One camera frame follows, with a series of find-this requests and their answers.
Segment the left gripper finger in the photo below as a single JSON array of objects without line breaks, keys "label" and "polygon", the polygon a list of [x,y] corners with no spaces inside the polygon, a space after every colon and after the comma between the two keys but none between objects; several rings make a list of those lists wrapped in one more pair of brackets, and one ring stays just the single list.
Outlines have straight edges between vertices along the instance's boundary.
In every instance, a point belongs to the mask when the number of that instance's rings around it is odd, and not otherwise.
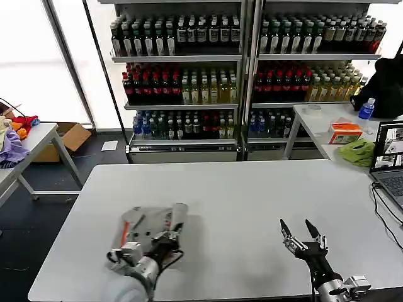
[{"label": "left gripper finger", "polygon": [[178,242],[183,231],[183,222],[172,222],[169,229],[169,239],[173,242]]},{"label": "left gripper finger", "polygon": [[171,232],[170,231],[163,231],[157,233],[152,238],[152,244],[159,244],[161,242],[169,242],[171,239]]}]

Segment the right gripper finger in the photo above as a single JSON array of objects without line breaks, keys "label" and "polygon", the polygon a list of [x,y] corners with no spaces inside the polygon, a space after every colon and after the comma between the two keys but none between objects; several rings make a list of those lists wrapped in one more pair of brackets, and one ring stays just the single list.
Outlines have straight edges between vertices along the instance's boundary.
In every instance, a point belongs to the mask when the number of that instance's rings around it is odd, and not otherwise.
[{"label": "right gripper finger", "polygon": [[294,237],[287,224],[280,219],[281,233],[283,235],[283,243],[290,252],[302,252],[305,250],[305,245],[296,237]]},{"label": "right gripper finger", "polygon": [[321,235],[317,227],[314,226],[308,219],[305,220],[305,224],[311,237],[319,244],[319,248],[322,250],[327,250],[328,245],[326,236]]}]

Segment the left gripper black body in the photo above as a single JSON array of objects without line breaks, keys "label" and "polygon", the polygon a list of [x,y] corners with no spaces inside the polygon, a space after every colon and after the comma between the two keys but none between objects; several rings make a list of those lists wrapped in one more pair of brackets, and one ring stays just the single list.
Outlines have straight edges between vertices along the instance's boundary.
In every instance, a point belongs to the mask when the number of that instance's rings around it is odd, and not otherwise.
[{"label": "left gripper black body", "polygon": [[183,251],[179,249],[178,242],[170,240],[169,242],[151,244],[147,256],[157,263],[159,271],[164,271],[182,258]]}]

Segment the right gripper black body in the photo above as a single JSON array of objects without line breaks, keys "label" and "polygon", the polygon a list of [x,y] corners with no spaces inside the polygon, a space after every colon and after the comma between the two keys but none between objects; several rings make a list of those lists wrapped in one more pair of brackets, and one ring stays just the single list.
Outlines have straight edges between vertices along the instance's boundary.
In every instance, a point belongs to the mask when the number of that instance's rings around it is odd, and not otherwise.
[{"label": "right gripper black body", "polygon": [[316,280],[334,279],[334,271],[326,259],[327,250],[320,248],[318,242],[303,242],[307,246],[304,249],[297,249],[295,257],[304,260],[309,271],[315,276]]}]

